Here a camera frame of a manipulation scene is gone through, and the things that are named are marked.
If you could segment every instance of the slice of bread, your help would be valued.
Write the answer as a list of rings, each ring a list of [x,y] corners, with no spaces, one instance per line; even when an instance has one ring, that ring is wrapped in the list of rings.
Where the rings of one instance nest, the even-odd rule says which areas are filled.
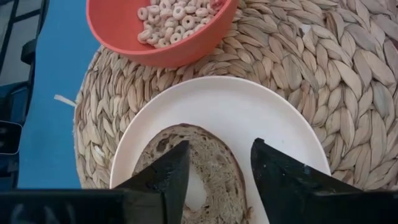
[[[201,178],[207,197],[197,211],[185,206],[181,223],[248,223],[241,169],[228,146],[201,127],[178,124],[162,130],[145,147],[133,175],[183,140],[189,140],[191,168]]]

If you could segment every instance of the round woven placemat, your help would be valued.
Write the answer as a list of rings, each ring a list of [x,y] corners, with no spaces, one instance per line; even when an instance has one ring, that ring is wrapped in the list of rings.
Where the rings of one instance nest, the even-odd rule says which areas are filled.
[[[394,189],[398,172],[396,1],[240,1],[211,55],[175,69],[146,67],[101,47],[76,99],[82,187],[107,188],[116,146],[158,93],[196,77],[260,83],[314,128],[333,177],[360,189]]]

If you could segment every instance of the plate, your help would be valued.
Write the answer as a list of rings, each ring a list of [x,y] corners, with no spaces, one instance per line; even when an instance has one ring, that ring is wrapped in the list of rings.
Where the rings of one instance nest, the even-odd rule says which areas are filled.
[[[232,150],[244,174],[248,206],[254,209],[250,224],[268,223],[250,165],[250,150],[256,138],[330,175],[315,133],[288,101],[257,83],[215,76],[175,85],[138,112],[116,151],[110,187],[130,178],[139,156],[157,133],[180,123],[206,129]],[[186,199],[189,207],[200,208],[205,201],[202,185],[197,174],[190,175]]]

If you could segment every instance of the blue table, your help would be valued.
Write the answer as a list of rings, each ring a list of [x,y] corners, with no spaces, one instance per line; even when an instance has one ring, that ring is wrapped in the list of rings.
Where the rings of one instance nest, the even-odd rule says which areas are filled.
[[[100,46],[86,22],[83,0],[50,0],[37,43],[35,84],[20,145],[19,188],[80,188],[73,148],[75,100]]]

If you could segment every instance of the bowl rim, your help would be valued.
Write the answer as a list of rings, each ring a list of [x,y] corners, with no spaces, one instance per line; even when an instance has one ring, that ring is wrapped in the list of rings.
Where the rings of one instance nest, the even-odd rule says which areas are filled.
[[[202,29],[199,29],[198,31],[194,32],[192,35],[190,35],[189,37],[187,37],[186,39],[182,39],[181,41],[178,41],[177,43],[174,44],[170,44],[167,47],[162,47],[159,49],[150,49],[150,50],[123,50],[120,49],[118,47],[115,47],[111,44],[108,44],[107,42],[105,42],[100,35],[98,35],[97,31],[95,30],[95,28],[93,27],[93,24],[91,23],[91,19],[90,19],[90,2],[92,1],[96,1],[96,0],[87,0],[86,1],[86,20],[88,22],[88,26],[91,30],[91,32],[93,33],[93,35],[95,36],[95,38],[102,44],[104,45],[106,48],[109,48],[117,53],[120,54],[124,54],[124,55],[150,55],[150,54],[156,54],[159,52],[163,52],[165,50],[170,50],[172,48],[178,47],[179,45],[182,45],[188,41],[190,41],[191,39],[193,39],[194,37],[200,35],[202,32],[205,31],[205,28],[212,25],[213,23],[215,23],[215,20],[217,20],[217,18],[221,17],[221,15],[226,11],[226,8],[232,4],[234,1],[238,1],[238,0],[225,0],[225,3],[223,5],[223,7],[220,9],[220,11],[218,11],[218,13],[210,20],[209,23],[207,23],[205,26],[202,27]]]

